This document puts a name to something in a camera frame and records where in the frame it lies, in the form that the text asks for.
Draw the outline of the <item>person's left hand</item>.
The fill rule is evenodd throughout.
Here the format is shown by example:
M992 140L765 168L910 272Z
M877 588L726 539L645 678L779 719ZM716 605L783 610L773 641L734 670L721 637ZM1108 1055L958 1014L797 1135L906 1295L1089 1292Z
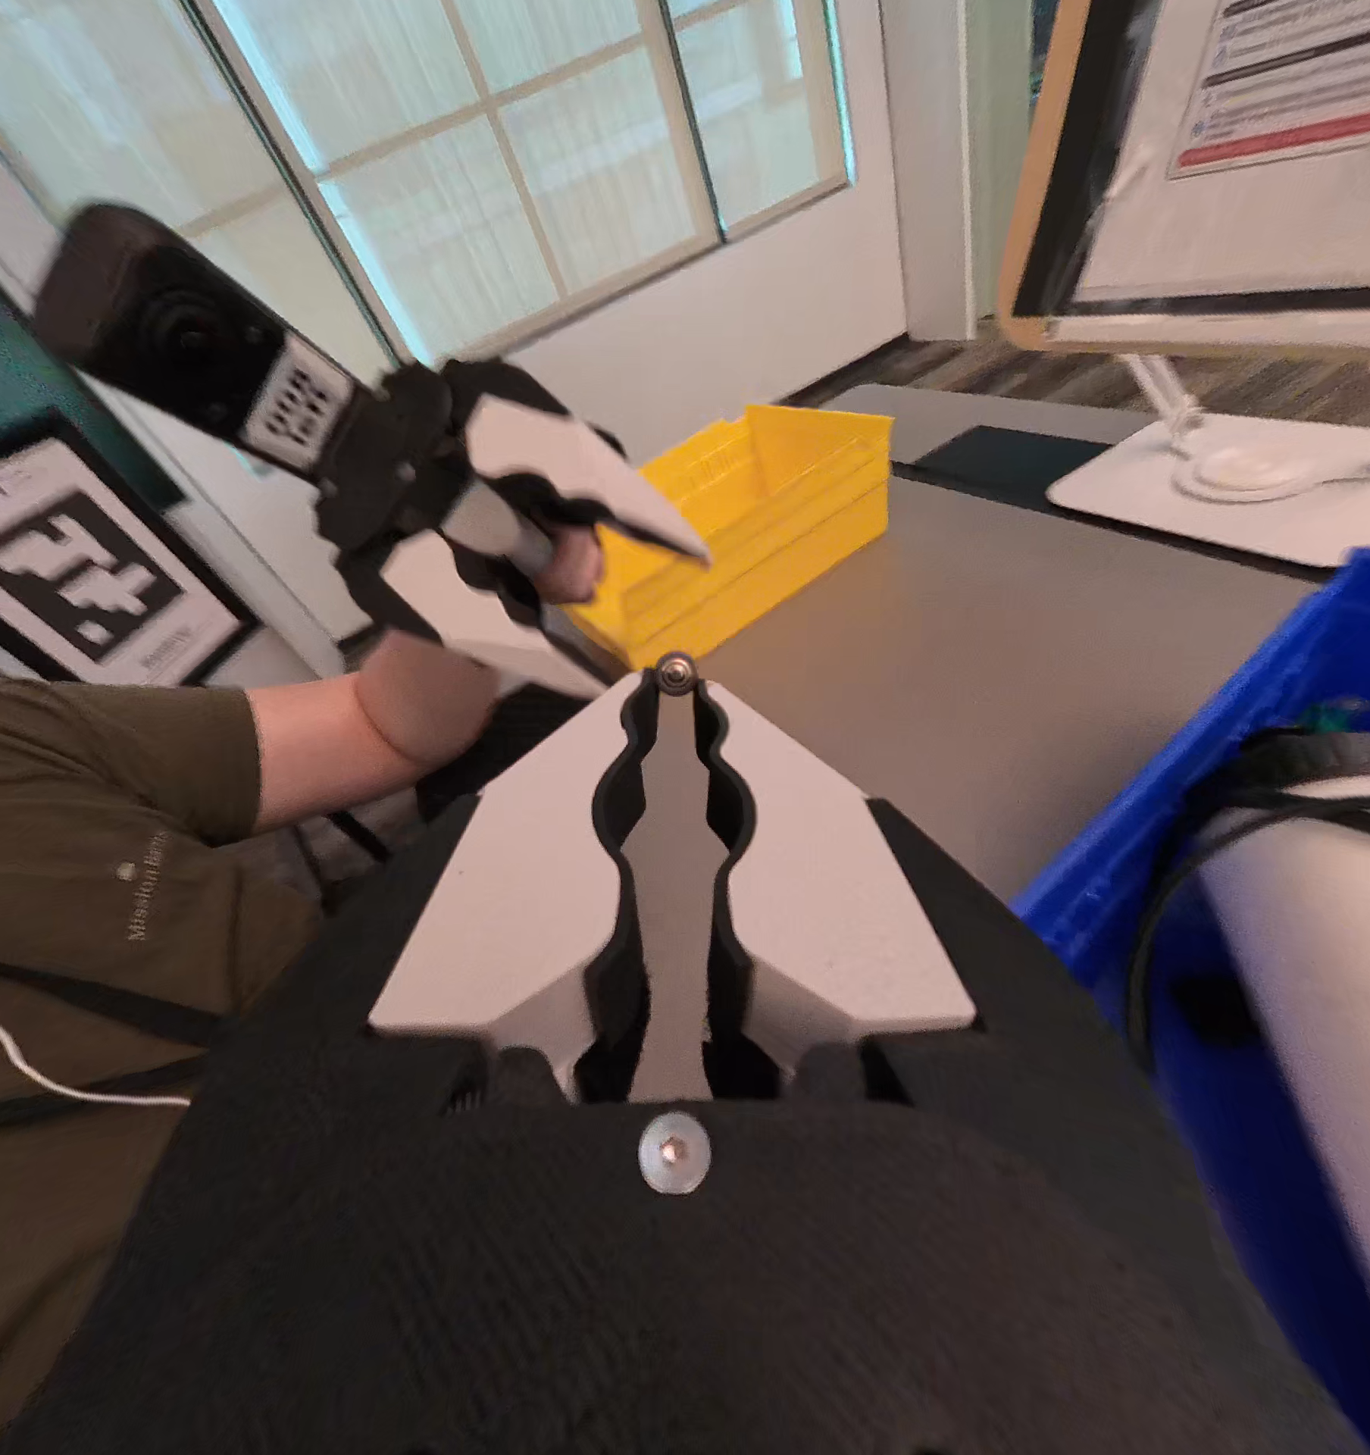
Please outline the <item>person's left hand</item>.
M532 537L549 544L549 559L527 577L521 600L532 610L590 605L603 585L604 558L599 532L592 526L535 526Z

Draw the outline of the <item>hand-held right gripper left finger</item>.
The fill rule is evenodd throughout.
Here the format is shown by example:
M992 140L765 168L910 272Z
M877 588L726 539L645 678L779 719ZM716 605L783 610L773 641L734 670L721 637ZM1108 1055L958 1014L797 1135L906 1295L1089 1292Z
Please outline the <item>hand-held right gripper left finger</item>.
M571 1101L625 1101L650 1015L634 875L656 679L634 673L464 806L367 1025L538 1053Z

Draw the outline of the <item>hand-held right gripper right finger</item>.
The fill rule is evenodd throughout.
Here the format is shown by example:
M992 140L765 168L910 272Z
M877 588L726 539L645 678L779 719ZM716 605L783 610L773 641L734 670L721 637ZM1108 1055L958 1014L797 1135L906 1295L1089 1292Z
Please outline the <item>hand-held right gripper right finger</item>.
M887 804L713 682L694 687L694 747L724 851L700 1042L712 1097L771 1099L820 1047L972 1028Z

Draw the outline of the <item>blue storage bin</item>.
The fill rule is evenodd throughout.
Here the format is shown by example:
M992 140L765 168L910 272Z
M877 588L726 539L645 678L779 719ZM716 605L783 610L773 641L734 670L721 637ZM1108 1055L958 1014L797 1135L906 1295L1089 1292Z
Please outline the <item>blue storage bin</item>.
M1242 739L1337 700L1370 706L1370 551L1305 599L1015 902L1114 1030L1144 907L1182 856L1185 793ZM1193 1000L1217 985L1212 1004L1226 1006L1236 976L1196 888L1158 925L1152 973L1155 1090L1242 1268L1370 1448L1370 1290L1270 1049L1247 1015L1212 1030Z

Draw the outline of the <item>yellow storage bin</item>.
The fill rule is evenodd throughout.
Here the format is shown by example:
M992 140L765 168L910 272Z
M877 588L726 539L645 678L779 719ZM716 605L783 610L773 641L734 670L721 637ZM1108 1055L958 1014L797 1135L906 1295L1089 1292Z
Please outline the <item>yellow storage bin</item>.
M699 432L640 474L712 566L604 532L603 585L568 616L631 668L707 657L884 536L891 430L885 416L751 406Z

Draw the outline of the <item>white paned window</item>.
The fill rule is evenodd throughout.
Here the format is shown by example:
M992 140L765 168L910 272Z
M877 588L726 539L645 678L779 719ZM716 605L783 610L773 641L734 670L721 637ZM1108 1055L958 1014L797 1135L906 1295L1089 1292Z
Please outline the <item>white paned window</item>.
M0 2L0 155L361 378L524 343L855 179L830 4Z

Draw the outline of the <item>framed black white marker poster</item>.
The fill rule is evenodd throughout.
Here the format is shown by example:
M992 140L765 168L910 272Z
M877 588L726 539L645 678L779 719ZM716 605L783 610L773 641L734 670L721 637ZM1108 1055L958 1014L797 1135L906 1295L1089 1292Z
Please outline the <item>framed black white marker poster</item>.
M69 422L0 432L0 679L194 686L259 629Z

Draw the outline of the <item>dark flat mat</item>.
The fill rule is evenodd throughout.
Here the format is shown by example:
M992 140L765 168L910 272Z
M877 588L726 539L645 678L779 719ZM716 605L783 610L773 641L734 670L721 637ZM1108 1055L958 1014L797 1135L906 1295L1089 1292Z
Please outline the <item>dark flat mat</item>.
M914 461L895 465L895 474L962 496L1057 515L1051 487L1108 450L1111 446L1105 443L975 427Z

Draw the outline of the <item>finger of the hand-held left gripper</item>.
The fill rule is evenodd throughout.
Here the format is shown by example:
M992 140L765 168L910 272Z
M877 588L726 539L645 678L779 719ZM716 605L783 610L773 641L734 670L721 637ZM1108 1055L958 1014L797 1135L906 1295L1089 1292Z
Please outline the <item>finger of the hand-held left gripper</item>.
M442 646L498 673L508 686L533 684L595 700L628 678L618 659L592 643L562 610L530 610L497 591L491 574L470 583L437 532L402 540L380 583Z
M712 564L712 551L585 422L513 402L478 402L462 432L478 482L536 525L603 526L661 551Z

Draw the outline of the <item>framed instruction sign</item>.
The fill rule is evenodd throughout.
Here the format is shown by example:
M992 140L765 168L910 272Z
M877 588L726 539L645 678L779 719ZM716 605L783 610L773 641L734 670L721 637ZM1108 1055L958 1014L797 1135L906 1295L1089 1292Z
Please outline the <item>framed instruction sign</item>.
M997 321L1370 364L1370 2L1059 4Z

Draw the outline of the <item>black zip tie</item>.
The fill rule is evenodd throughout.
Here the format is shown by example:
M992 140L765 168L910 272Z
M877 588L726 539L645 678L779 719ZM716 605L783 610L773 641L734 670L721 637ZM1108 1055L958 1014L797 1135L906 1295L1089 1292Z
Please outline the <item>black zip tie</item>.
M1239 809L1247 817L1236 826L1201 839L1163 869L1138 919L1123 981L1122 1019L1131 1061L1149 1079L1155 1077L1157 1067L1152 1011L1155 941L1185 886L1221 854L1273 828L1325 824L1370 837L1370 794L1322 799L1277 793Z

